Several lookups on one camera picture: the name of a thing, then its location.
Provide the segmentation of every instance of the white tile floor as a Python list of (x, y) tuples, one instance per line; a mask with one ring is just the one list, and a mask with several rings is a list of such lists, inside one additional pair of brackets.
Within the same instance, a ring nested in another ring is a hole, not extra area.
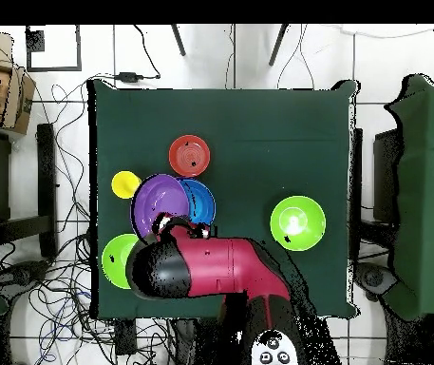
[[(179, 25), (182, 42), (187, 55), (181, 57), (170, 26), (140, 26), (145, 35), (146, 47), (156, 67), (160, 71), (160, 80), (143, 81), (136, 85), (113, 83), (119, 88), (224, 88), (225, 71), (233, 46), (229, 38), (230, 24), (217, 25)], [(238, 24), (236, 26), (236, 87), (237, 88), (276, 88), (278, 77), (298, 44), (301, 27), (290, 25), (282, 42), (281, 49), (273, 67), (268, 62), (271, 56), (279, 24)], [(339, 80), (356, 79), (361, 84), (357, 96), (356, 123), (364, 129), (363, 147), (363, 205), (373, 205), (373, 155), (372, 141), (375, 134), (396, 126), (394, 119), (384, 110), (384, 104), (393, 101), (401, 89), (402, 79), (409, 73), (424, 73), (434, 81), (434, 30), (401, 38), (379, 39), (365, 36), (398, 36), (428, 29), (431, 26), (389, 26), (360, 25), (349, 27), (348, 31), (358, 30), (353, 34), (343, 33), (339, 25), (308, 25), (301, 50), (298, 50), (286, 70), (282, 73), (279, 87), (311, 87), (311, 76), (303, 62), (304, 58), (311, 70), (315, 89), (331, 88)], [(74, 26), (31, 27), (42, 29), (46, 36), (45, 55), (32, 58), (34, 67), (49, 67), (46, 63), (57, 66), (73, 64), (76, 44), (73, 37)], [(26, 65), (26, 42), (24, 27), (0, 27), (14, 39), (14, 61)], [(35, 95), (32, 107), (28, 135), (15, 142), (11, 154), (10, 208), (13, 218), (37, 213), (36, 152), (34, 132), (36, 125), (46, 121), (46, 112), (54, 121), (60, 111), (66, 107), (56, 123), (61, 129), (80, 114), (82, 118), (67, 126), (60, 133), (60, 145), (66, 151), (76, 155), (84, 165), (77, 199), (88, 209), (88, 126), (86, 120), (85, 86), (77, 88), (67, 97), (69, 102), (54, 103), (65, 94), (54, 85), (71, 91), (85, 79), (97, 73), (114, 74), (121, 71), (137, 71), (145, 76), (154, 75), (142, 48), (140, 34), (132, 26), (81, 26), (82, 71), (36, 72), (30, 75), (36, 81), (39, 94)], [(234, 68), (230, 61), (227, 86), (233, 86)], [(82, 167), (73, 158), (66, 157), (67, 170), (78, 180)], [(66, 172), (66, 167), (58, 155), (58, 166)], [(29, 173), (30, 181), (22, 178)], [(57, 172), (58, 218), (64, 220), (71, 206), (71, 189), (67, 179)], [(371, 219), (371, 212), (363, 210), (363, 217)], [(77, 220), (75, 213), (69, 219)], [(86, 222), (79, 222), (79, 233), (87, 228)], [(73, 238), (77, 233), (77, 222), (69, 222), (60, 233), (60, 245)], [(36, 237), (16, 242), (15, 260), (39, 257)], [(373, 253), (377, 247), (363, 245), (362, 254)], [(1, 248), (0, 255), (9, 251), (9, 246)], [(68, 247), (60, 259), (74, 259), (74, 248)], [(89, 286), (89, 276), (84, 284)], [(51, 301), (56, 296), (48, 295)], [(47, 308), (33, 295), (33, 305), (40, 313)], [(353, 286), (353, 303), (359, 308), (360, 315), (351, 320), (329, 318), (331, 336), (335, 341), (338, 354), (344, 365), (382, 365), (386, 348), (386, 327), (384, 314), (378, 303), (369, 302), (364, 293)], [(14, 359), (33, 364), (40, 356), (38, 335), (45, 319), (28, 303), (28, 296), (22, 296), (15, 305), (11, 326), (11, 347)], [(150, 319), (141, 319), (140, 326), (152, 323)], [(58, 342), (51, 353), (57, 356), (53, 362), (42, 365), (66, 365), (69, 358), (78, 349), (75, 339)], [(165, 351), (159, 347), (159, 363), (165, 361)], [(119, 357), (119, 363), (125, 365), (127, 357)], [(103, 357), (97, 345), (84, 345), (78, 353), (79, 365), (110, 365)], [(74, 360), (69, 365), (76, 365)]]

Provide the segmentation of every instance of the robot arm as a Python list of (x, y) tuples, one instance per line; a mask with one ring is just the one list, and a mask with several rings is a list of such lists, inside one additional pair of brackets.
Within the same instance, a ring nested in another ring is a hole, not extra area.
[(126, 273), (134, 293), (141, 298), (246, 293), (242, 364), (307, 365), (279, 264), (253, 240), (204, 238), (208, 228), (179, 221), (159, 218), (162, 230), (156, 225), (151, 241), (130, 254)]

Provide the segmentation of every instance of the purple bowl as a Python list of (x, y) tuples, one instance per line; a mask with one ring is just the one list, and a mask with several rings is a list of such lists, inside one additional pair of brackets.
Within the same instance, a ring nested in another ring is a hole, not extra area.
[(130, 206), (132, 229), (141, 239), (152, 232), (159, 213), (188, 216), (190, 206), (182, 185), (170, 175), (158, 174), (138, 187)]

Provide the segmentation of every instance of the lime green bowl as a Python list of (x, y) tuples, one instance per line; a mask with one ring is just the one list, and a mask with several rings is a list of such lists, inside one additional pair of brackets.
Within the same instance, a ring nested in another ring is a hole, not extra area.
[(325, 234), (326, 218), (321, 206), (305, 196), (281, 201), (271, 214), (271, 232), (290, 251), (313, 248)]
[(130, 289), (125, 276), (125, 264), (129, 254), (139, 240), (135, 234), (123, 234), (115, 237), (102, 253), (102, 269), (107, 279), (116, 287)]

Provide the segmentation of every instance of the yellow bowl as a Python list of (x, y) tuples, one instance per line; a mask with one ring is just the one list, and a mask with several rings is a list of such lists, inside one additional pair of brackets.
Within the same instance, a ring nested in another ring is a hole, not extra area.
[(121, 199), (130, 199), (136, 193), (141, 180), (130, 171), (121, 171), (112, 178), (112, 191)]

